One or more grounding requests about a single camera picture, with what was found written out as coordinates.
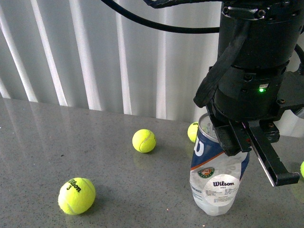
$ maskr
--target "tennis ball can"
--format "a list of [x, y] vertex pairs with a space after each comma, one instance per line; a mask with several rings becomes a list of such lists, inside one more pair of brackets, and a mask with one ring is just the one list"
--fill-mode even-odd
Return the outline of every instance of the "tennis ball can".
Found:
[[227, 213], [248, 162], [248, 152], [227, 156], [208, 114], [201, 116], [190, 170], [190, 186], [196, 204], [211, 216]]

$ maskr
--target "yellow tennis ball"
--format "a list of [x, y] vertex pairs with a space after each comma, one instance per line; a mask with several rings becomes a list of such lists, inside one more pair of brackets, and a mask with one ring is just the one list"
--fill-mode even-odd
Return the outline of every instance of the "yellow tennis ball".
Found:
[[95, 196], [95, 187], [91, 181], [77, 177], [61, 187], [58, 204], [66, 214], [78, 215], [92, 206]]
[[196, 135], [198, 133], [199, 122], [192, 123], [188, 128], [188, 137], [189, 139], [195, 143]]
[[302, 162], [300, 170], [301, 170], [302, 177], [304, 177], [304, 162]]
[[156, 138], [152, 131], [141, 129], [134, 134], [132, 144], [137, 151], [147, 153], [154, 149]]

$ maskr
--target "white curtain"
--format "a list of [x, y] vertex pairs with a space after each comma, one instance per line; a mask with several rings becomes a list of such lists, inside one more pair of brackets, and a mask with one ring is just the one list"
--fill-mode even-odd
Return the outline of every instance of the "white curtain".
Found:
[[[220, 2], [164, 9], [116, 2], [163, 24], [219, 26]], [[206, 112], [193, 97], [216, 61], [218, 34], [147, 28], [100, 0], [0, 0], [0, 27], [4, 98], [187, 122]], [[294, 54], [289, 70], [298, 63]], [[304, 136], [304, 120], [291, 112], [277, 125], [282, 135]]]

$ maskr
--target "gray countertop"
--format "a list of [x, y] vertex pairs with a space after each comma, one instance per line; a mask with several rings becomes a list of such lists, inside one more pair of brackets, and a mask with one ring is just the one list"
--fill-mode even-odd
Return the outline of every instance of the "gray countertop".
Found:
[[[304, 227], [303, 178], [273, 188], [254, 153], [230, 211], [206, 215], [190, 189], [188, 126], [1, 98], [0, 227]], [[157, 138], [148, 154], [132, 146], [142, 128]], [[299, 171], [303, 139], [281, 136], [273, 146], [289, 171]], [[74, 177], [92, 181], [96, 200], [87, 212], [70, 216], [57, 198]]]

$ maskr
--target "screw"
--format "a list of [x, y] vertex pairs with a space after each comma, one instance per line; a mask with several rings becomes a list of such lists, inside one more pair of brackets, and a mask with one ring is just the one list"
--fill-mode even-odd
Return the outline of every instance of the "screw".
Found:
[[278, 102], [279, 104], [281, 104], [281, 105], [285, 104], [285, 100], [284, 100], [284, 99], [279, 99], [279, 100], [277, 100], [277, 102]]
[[244, 76], [244, 80], [245, 80], [245, 81], [251, 81], [251, 79], [252, 79], [252, 76], [251, 76], [251, 75], [245, 75], [245, 76]]
[[223, 14], [227, 15], [229, 13], [229, 8], [227, 6], [225, 6], [223, 8]]
[[263, 9], [261, 9], [261, 10], [258, 11], [257, 17], [258, 17], [258, 18], [262, 18], [262, 17], [265, 16], [265, 14], [266, 14], [266, 12], [265, 12]]

